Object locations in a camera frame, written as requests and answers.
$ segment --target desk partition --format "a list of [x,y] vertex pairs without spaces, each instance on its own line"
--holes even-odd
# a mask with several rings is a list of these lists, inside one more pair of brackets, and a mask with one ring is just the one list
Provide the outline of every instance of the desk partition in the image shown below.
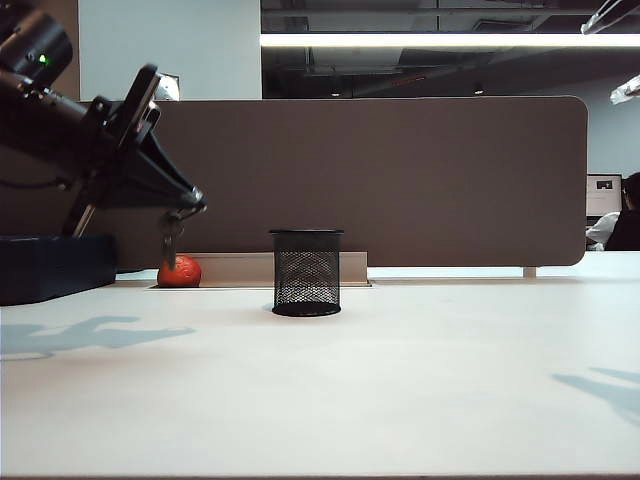
[[[576,98],[161,108],[161,143],[209,200],[180,251],[263,252],[272,228],[343,228],[342,249],[368,252],[371,266],[571,265],[583,255],[587,112]],[[2,201],[20,225],[3,222],[5,233],[42,231],[47,209],[62,221],[66,210],[43,195],[64,194],[39,195],[14,207],[20,216]],[[89,230],[116,236],[121,267],[153,267],[160,213],[100,211]]]

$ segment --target monitor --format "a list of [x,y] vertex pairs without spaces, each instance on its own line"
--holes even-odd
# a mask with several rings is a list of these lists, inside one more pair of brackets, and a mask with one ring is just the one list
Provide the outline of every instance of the monitor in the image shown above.
[[587,218],[622,210],[622,175],[587,175]]

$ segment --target dark hair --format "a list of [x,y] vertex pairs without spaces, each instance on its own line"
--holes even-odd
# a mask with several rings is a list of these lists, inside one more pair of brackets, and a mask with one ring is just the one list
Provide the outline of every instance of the dark hair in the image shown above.
[[622,186],[629,200],[633,203],[633,206],[640,209],[640,172],[636,172],[633,175],[629,175],[629,178],[625,178]]

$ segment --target mesh cup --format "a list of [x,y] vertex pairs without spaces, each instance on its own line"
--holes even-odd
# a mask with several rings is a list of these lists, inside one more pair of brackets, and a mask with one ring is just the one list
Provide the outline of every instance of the mesh cup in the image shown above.
[[340,237],[344,230],[270,230],[273,313],[317,317],[340,311]]

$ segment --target red fruit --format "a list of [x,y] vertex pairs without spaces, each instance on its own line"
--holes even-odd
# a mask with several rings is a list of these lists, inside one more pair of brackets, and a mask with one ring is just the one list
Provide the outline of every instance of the red fruit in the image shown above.
[[158,286],[160,287],[197,287],[200,285],[202,269],[195,259],[189,255],[176,255],[176,266],[169,268],[166,260],[162,261],[158,270]]

